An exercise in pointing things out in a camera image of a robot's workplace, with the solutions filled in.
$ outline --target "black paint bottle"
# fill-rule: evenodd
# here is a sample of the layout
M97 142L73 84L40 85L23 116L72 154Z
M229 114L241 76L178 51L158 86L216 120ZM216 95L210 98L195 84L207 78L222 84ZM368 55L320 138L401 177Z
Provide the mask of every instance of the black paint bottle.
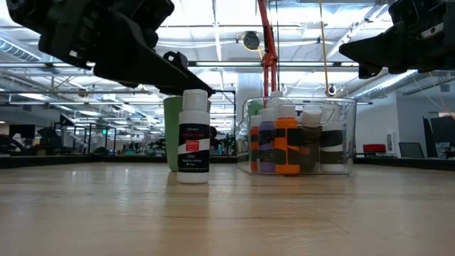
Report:
M179 116L178 173L180 183L207 183L210 162L210 113L207 92L186 90Z

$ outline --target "ceiling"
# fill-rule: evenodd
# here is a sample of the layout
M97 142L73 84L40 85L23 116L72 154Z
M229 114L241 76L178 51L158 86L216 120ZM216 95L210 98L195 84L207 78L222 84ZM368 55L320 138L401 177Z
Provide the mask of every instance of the ceiling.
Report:
M170 50L180 51L189 60L194 61L251 61L259 63L261 55L249 51L242 44L246 31L255 31L262 40L260 15L254 0L172 0L174 13L158 29L159 44L156 52L164 54ZM272 1L269 19L274 27L275 41L279 42L279 59L282 62L315 62L321 64L322 44L319 5L317 1L283 0ZM365 17L370 22L362 22ZM374 1L341 0L324 1L324 34L327 43L328 62L350 62L338 53L341 43L356 41L375 36L392 23L387 13L387 5L377 6ZM16 46L13 50L0 47L0 63L49 62L53 59L37 49L39 35L14 23L8 15L5 0L0 0L0 45L6 41ZM17 48L27 57L19 55ZM242 84L241 76L248 73L262 73L256 68L215 66L211 68L191 68L197 76L217 90L238 90ZM7 102L151 102L152 105L131 105L131 109L115 109L111 105L57 105L56 108L79 120L87 118L137 118L127 120L128 126L151 125L160 130L163 127L163 107L160 102L167 96L160 94L153 85L143 85L133 93L118 83L96 78L90 71L76 68L59 68L59 73L45 68L0 68L0 89L4 91L33 92L34 95L3 95ZM355 66L329 68L328 81L339 87L357 80ZM319 68L283 67L280 72L280 84L283 84L290 97L323 97L325 75ZM101 91L83 95L66 94L77 90ZM39 95L39 92L53 91L53 95ZM213 119L213 124L222 132L231 132L235 123L234 97L232 94L217 93L210 99L217 102L212 113L223 113ZM159 124L150 123L149 119L160 120Z

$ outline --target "wooden table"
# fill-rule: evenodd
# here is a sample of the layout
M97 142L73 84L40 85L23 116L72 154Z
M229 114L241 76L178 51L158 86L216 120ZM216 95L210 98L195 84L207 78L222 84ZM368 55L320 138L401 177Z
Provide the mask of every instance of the wooden table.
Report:
M0 171L7 255L455 253L455 173L356 166L352 176L249 176L213 165L181 185L163 164Z

